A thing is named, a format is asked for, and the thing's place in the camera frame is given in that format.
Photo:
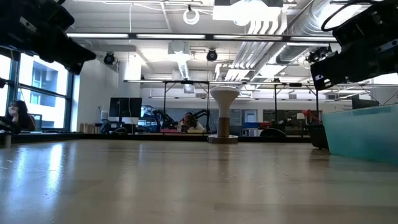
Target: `woman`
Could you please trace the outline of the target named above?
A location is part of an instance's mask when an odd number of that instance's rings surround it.
[[[197,121],[191,112],[185,114],[184,118],[178,123],[177,130],[178,132],[182,132],[182,127],[186,126],[189,130],[200,130],[204,131],[205,128]]]
[[[9,106],[5,117],[0,117],[1,129],[20,133],[20,131],[34,131],[36,129],[33,117],[27,113],[25,102],[13,101]]]

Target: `ceiling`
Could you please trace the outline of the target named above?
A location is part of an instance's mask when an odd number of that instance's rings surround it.
[[[63,6],[75,18],[75,23],[67,32],[145,32],[145,33],[194,33],[194,34],[245,34],[249,26],[241,27],[232,21],[215,21],[211,15],[200,13],[200,20],[195,25],[188,25],[183,20],[186,6],[170,5],[173,1],[165,1],[164,9],[160,4],[145,6],[130,4],[105,4],[103,2],[86,2],[96,0],[69,0]],[[297,5],[287,11],[289,23],[310,0],[296,0]],[[194,9],[212,10],[214,0],[202,1],[202,6],[192,6]],[[135,46],[140,52],[145,65],[142,74],[150,79],[153,74],[170,74],[178,69],[176,62],[170,61],[167,55],[169,40],[79,40],[95,51],[98,57],[103,57],[107,51],[115,51],[115,56],[120,61],[127,61],[134,52],[128,50],[116,51],[116,47],[128,49]],[[191,60],[187,62],[190,70],[215,71],[216,64],[223,61],[233,61],[239,52],[242,42],[222,41],[191,41]],[[209,49],[216,49],[217,63],[207,62],[206,55]],[[300,63],[289,66],[284,70],[284,77],[297,77],[296,82],[310,76],[309,70]]]

